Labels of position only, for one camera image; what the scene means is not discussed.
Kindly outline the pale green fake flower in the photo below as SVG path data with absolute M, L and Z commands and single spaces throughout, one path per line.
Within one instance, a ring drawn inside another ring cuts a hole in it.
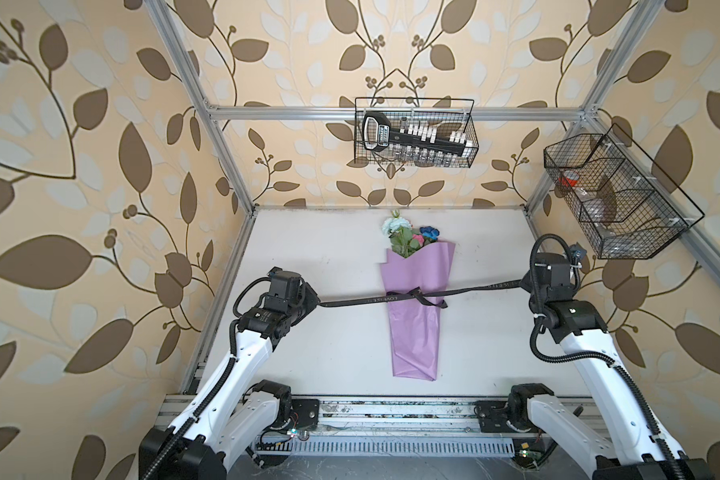
M 381 229 L 386 237 L 391 237 L 400 230 L 411 230 L 412 224 L 401 215 L 399 210 L 392 210 L 391 216 L 383 222 Z

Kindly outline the pink purple wrapping paper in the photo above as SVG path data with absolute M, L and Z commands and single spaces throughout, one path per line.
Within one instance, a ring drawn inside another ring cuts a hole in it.
M 435 242 L 404 258 L 389 250 L 380 266 L 384 289 L 407 293 L 443 291 L 448 286 L 455 245 Z M 441 302 L 435 297 L 427 305 L 416 299 L 387 305 L 392 372 L 395 377 L 434 381 L 438 373 Z

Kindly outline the blue fake rose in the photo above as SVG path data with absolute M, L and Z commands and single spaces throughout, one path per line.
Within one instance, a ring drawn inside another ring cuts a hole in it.
M 432 226 L 422 226 L 419 228 L 419 233 L 425 243 L 434 243 L 439 239 L 440 231 Z

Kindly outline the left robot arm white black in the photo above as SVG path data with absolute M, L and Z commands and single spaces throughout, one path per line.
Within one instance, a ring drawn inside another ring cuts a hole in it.
M 186 408 L 165 429 L 152 428 L 138 452 L 141 479 L 224 479 L 242 455 L 259 466 L 259 449 L 276 449 L 316 421 L 299 414 L 289 386 L 253 380 L 291 328 L 319 304 L 303 278 L 273 268 L 269 288 L 247 312 L 233 312 L 229 350 Z

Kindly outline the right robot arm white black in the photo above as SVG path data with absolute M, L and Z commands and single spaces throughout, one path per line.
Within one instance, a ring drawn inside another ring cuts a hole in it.
M 540 383 L 512 387 L 507 423 L 548 434 L 593 479 L 711 479 L 664 428 L 621 360 L 598 310 L 574 295 L 580 264 L 571 253 L 533 251 L 520 284 L 530 295 L 532 354 L 548 364 L 575 365 L 603 419 L 597 433 Z

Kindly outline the red capped clear bottle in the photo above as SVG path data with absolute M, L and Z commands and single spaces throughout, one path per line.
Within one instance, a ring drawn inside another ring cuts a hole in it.
M 600 191 L 587 190 L 578 173 L 564 171 L 556 181 L 556 189 L 569 202 L 578 221 L 605 225 L 611 220 L 613 209 L 605 195 Z

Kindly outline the black socket tool set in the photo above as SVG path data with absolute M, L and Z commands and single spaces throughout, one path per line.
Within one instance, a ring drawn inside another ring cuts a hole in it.
M 397 153 L 472 158 L 479 151 L 471 116 L 445 111 L 359 111 L 354 144 L 362 152 L 387 158 Z

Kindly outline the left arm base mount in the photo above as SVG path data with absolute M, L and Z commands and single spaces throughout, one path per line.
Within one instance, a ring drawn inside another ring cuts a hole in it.
M 298 433 L 315 430 L 319 423 L 321 402 L 316 398 L 291 399 L 284 405 L 276 402 L 279 407 L 275 421 L 267 426 L 265 432 L 281 434 Z

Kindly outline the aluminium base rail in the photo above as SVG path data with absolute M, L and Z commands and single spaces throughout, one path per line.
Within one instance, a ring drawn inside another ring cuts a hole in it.
M 292 408 L 300 426 L 313 423 L 315 433 L 360 435 L 426 435 L 519 433 L 503 420 L 502 396 L 326 396 L 294 395 Z

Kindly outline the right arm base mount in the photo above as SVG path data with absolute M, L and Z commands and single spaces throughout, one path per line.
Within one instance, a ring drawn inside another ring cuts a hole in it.
M 536 435 L 543 430 L 530 420 L 527 400 L 479 400 L 474 405 L 481 433 Z

